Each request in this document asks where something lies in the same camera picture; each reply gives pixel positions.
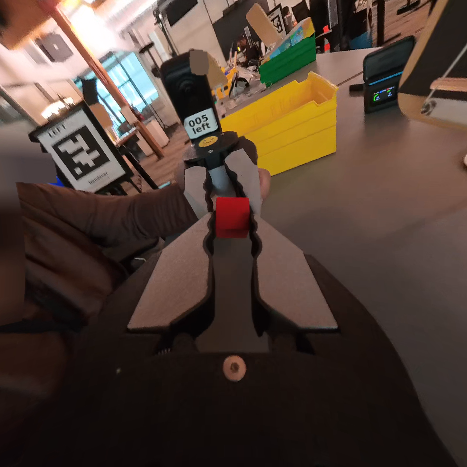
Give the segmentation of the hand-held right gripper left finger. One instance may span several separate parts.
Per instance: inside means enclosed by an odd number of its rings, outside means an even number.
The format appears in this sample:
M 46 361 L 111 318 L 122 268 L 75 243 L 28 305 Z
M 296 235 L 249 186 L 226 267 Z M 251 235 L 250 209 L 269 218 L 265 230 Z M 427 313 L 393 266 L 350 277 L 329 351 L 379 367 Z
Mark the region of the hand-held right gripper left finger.
M 214 318 L 213 213 L 207 213 L 161 252 L 127 324 L 129 332 L 196 338 Z

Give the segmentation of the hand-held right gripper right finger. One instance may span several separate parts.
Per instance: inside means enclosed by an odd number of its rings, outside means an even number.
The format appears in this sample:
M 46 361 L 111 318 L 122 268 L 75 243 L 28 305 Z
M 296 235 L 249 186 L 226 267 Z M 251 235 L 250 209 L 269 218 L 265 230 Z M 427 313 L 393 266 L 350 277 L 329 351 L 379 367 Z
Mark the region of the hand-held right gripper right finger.
M 256 333 L 334 332 L 338 324 L 303 251 L 257 214 L 251 218 Z

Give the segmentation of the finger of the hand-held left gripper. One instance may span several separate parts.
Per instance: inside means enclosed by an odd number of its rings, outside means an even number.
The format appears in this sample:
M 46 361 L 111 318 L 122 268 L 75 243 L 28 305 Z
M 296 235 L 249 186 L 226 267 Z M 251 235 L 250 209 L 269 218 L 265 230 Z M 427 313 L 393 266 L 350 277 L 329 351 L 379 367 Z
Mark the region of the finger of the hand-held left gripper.
M 191 166 L 185 169 L 184 196 L 197 219 L 215 211 L 217 194 L 206 167 Z
M 244 149 L 230 153 L 224 160 L 225 169 L 232 183 L 240 193 L 248 198 L 250 207 L 256 216 L 260 216 L 262 197 L 260 192 L 260 173 Z

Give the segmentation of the red cube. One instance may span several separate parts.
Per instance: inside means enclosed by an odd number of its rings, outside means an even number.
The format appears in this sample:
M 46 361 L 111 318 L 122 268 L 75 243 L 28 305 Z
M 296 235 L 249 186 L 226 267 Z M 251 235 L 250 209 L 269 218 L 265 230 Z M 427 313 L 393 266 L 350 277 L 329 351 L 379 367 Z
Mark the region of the red cube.
M 246 197 L 217 197 L 215 233 L 217 238 L 244 239 L 250 230 L 250 203 Z

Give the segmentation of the person's left hand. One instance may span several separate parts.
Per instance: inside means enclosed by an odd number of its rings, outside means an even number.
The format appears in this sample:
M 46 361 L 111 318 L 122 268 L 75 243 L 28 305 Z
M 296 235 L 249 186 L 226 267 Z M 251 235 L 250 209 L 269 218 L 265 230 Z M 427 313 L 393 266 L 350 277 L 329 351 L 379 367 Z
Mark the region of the person's left hand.
M 271 188 L 271 174 L 267 169 L 258 167 L 259 184 L 260 184 L 260 198 L 263 203 L 270 193 Z

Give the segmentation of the white cabinet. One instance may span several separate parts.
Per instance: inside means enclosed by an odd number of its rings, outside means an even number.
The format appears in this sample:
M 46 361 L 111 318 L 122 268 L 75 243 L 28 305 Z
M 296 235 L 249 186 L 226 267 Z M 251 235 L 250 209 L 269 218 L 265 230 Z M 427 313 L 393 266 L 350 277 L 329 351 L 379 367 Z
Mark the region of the white cabinet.
M 149 120 L 144 123 L 144 126 L 147 128 L 149 133 L 154 137 L 161 148 L 165 148 L 169 142 L 170 138 L 167 137 L 166 133 L 164 132 L 163 128 L 160 126 L 156 119 Z M 138 132 L 138 145 L 143 153 L 149 157 L 154 154 L 153 150 L 150 148 L 149 144 L 143 138 L 140 132 Z

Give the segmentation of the yellow plastic bin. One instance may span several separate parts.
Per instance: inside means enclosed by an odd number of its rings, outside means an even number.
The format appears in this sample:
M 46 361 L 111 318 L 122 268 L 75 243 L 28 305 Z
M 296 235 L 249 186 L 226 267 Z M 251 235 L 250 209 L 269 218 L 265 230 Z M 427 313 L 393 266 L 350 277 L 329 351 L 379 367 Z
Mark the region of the yellow plastic bin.
M 288 130 L 275 136 L 261 135 L 260 131 L 250 132 L 251 140 L 260 157 L 272 154 L 305 153 L 320 158 L 336 151 L 336 126 L 332 125 L 307 135 L 298 130 Z
M 257 165 L 272 176 L 287 172 L 336 151 L 336 144 L 318 146 L 287 146 L 258 157 Z
M 221 120 L 223 131 L 234 131 L 256 145 L 277 139 L 280 144 L 336 125 L 338 87 L 314 72 L 235 111 Z

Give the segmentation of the black partition board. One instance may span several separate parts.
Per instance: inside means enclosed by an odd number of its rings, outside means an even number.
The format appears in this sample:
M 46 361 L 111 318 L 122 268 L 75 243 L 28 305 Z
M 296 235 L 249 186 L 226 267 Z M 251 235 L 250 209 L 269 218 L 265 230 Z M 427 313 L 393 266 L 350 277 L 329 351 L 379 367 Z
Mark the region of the black partition board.
M 222 17 L 213 23 L 215 35 L 226 61 L 230 57 L 232 45 L 235 45 L 238 38 L 244 34 L 244 28 L 246 27 L 250 31 L 252 40 L 260 43 L 260 37 L 246 19 L 246 12 L 231 12 L 230 15 Z

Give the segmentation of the bright window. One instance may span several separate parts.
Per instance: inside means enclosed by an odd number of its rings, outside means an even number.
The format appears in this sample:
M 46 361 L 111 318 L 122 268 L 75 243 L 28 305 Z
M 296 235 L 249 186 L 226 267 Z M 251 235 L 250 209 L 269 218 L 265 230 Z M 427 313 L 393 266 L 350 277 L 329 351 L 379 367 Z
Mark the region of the bright window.
M 99 60 L 127 102 L 139 112 L 143 113 L 143 110 L 159 97 L 156 86 L 134 52 L 111 51 Z M 82 80 L 94 78 L 96 78 L 95 73 L 87 69 L 75 77 L 73 82 L 79 90 L 82 90 Z M 100 79 L 97 79 L 96 86 L 99 102 L 112 114 L 118 115 L 117 119 L 122 121 L 120 105 L 110 95 Z

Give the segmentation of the black hanging screen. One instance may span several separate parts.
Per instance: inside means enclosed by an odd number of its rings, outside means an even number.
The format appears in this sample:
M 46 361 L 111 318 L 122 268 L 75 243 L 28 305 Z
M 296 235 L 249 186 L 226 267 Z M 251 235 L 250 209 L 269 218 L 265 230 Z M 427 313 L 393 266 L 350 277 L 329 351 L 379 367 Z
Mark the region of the black hanging screen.
M 174 26 L 179 20 L 195 8 L 197 4 L 197 0 L 172 0 L 167 3 L 165 7 L 165 16 L 169 26 Z

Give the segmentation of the brown wooden column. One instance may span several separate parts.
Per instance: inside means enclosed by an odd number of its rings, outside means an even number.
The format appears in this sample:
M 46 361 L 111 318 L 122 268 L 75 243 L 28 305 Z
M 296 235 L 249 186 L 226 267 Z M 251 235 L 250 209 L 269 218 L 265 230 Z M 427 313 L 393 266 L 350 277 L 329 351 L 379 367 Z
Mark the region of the brown wooden column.
M 85 43 L 82 42 L 81 38 L 77 34 L 76 29 L 60 9 L 59 2 L 38 1 L 38 4 L 45 12 L 50 15 L 51 18 L 54 19 L 56 24 L 61 28 L 61 30 L 76 48 L 79 55 L 85 60 L 91 70 L 95 73 L 96 77 L 109 91 L 110 95 L 114 98 L 120 107 L 120 111 L 127 122 L 136 127 L 143 139 L 146 141 L 146 143 L 148 143 L 149 147 L 153 150 L 155 155 L 157 155 L 157 158 L 159 160 L 163 159 L 164 153 L 161 146 L 158 144 L 155 137 L 145 127 L 145 125 L 139 120 L 137 113 L 131 108 L 130 104 L 120 92 L 117 85 L 115 85 L 113 80 L 110 78 L 97 57 L 90 51 Z

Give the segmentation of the cardboard paddle with marker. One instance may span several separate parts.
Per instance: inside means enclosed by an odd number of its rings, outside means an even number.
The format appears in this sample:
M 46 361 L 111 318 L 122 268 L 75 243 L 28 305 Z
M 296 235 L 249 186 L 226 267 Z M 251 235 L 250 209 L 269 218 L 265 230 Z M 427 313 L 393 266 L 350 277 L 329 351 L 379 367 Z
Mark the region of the cardboard paddle with marker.
M 286 38 L 284 33 L 277 31 L 277 27 L 274 26 L 259 3 L 254 3 L 248 10 L 246 19 L 266 47 L 280 44 Z

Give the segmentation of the colourful printed box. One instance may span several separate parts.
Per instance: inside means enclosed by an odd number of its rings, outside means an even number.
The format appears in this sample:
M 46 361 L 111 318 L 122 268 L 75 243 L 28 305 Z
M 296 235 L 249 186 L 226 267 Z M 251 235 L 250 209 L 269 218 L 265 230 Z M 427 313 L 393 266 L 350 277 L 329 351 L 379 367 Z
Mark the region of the colourful printed box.
M 301 20 L 285 38 L 280 38 L 274 45 L 268 48 L 265 60 L 271 60 L 285 50 L 295 46 L 305 38 L 315 35 L 315 28 L 311 17 Z

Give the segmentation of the black smartphone with display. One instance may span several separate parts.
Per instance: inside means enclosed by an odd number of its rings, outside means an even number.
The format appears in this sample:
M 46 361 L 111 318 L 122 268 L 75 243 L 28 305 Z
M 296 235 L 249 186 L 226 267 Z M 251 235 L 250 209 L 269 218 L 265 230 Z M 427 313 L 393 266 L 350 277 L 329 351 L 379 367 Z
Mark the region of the black smartphone with display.
M 382 47 L 363 60 L 365 114 L 397 105 L 400 79 L 415 47 L 416 38 L 407 36 Z

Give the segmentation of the black wall panel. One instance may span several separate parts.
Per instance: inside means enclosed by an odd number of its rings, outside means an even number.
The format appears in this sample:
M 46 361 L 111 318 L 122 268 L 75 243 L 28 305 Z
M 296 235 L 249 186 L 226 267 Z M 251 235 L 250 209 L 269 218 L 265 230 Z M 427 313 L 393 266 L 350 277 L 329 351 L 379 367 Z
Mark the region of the black wall panel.
M 60 34 L 48 33 L 34 42 L 50 62 L 63 63 L 73 56 L 71 48 Z

